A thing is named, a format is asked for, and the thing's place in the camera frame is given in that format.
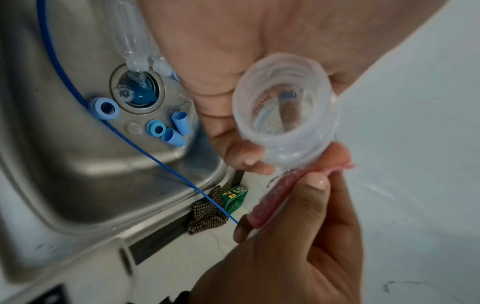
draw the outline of brown checkered rag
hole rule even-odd
[[[215,187],[208,196],[224,208],[222,188],[220,186]],[[217,228],[225,225],[228,220],[229,218],[223,212],[206,198],[202,198],[193,203],[193,216],[190,223],[188,223],[188,233],[193,235],[208,229]]]

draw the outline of green package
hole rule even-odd
[[[223,193],[221,198],[225,205],[225,210],[229,214],[234,213],[244,203],[247,193],[248,190],[240,186],[233,187],[229,191]]]

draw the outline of blue cord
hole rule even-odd
[[[63,81],[65,86],[68,88],[68,90],[75,96],[75,98],[84,106],[88,107],[88,101],[85,100],[85,98],[82,96],[82,94],[77,90],[75,85],[72,83],[68,75],[66,74],[65,70],[63,69],[62,65],[60,64],[60,61],[57,57],[57,53],[55,52],[54,45],[52,43],[52,38],[50,37],[50,32],[48,28],[48,23],[47,23],[47,8],[46,8],[46,0],[37,0],[36,2],[36,10],[38,14],[38,22],[40,23],[40,31],[41,35],[43,37],[43,42],[45,43],[45,48],[48,53],[48,56],[50,57],[51,64],[55,68],[56,72],[58,73],[58,76],[60,79]],[[191,181],[180,175],[178,172],[175,170],[171,169],[152,155],[150,155],[147,151],[139,147],[136,143],[128,139],[125,135],[123,135],[121,132],[119,132],[114,126],[112,126],[108,121],[102,120],[103,124],[106,125],[110,130],[112,130],[115,134],[120,136],[123,140],[125,140],[127,143],[129,143],[132,147],[135,149],[139,150],[142,154],[144,154],[146,157],[150,158],[157,164],[159,164],[161,167],[165,168],[167,171],[171,172],[173,175],[184,181],[188,186],[192,187],[195,191],[199,192],[202,194],[207,200],[210,201],[215,207],[217,207],[221,212],[223,212],[226,216],[228,216],[235,224],[239,224],[239,222],[231,216],[225,209],[220,207],[213,199],[211,199],[205,192],[203,192],[200,188],[195,186]]]

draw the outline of transparent bottle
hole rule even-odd
[[[172,66],[168,63],[165,55],[160,50],[153,35],[150,35],[150,55],[153,59],[153,70],[159,74],[172,75]]]
[[[233,115],[242,137],[265,147],[264,162],[294,169],[317,160],[329,146],[340,108],[317,61],[274,54],[241,77]]]
[[[131,71],[150,69],[150,38],[147,25],[134,0],[102,0],[103,11],[116,50]]]

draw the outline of human hand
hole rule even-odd
[[[232,95],[273,53],[320,62],[340,95],[447,0],[139,0],[154,37],[195,100],[227,164],[272,174],[264,149],[241,138]]]
[[[242,244],[202,276],[189,303],[361,302],[361,229],[341,173],[307,174],[284,209],[246,240],[249,229],[240,223]]]

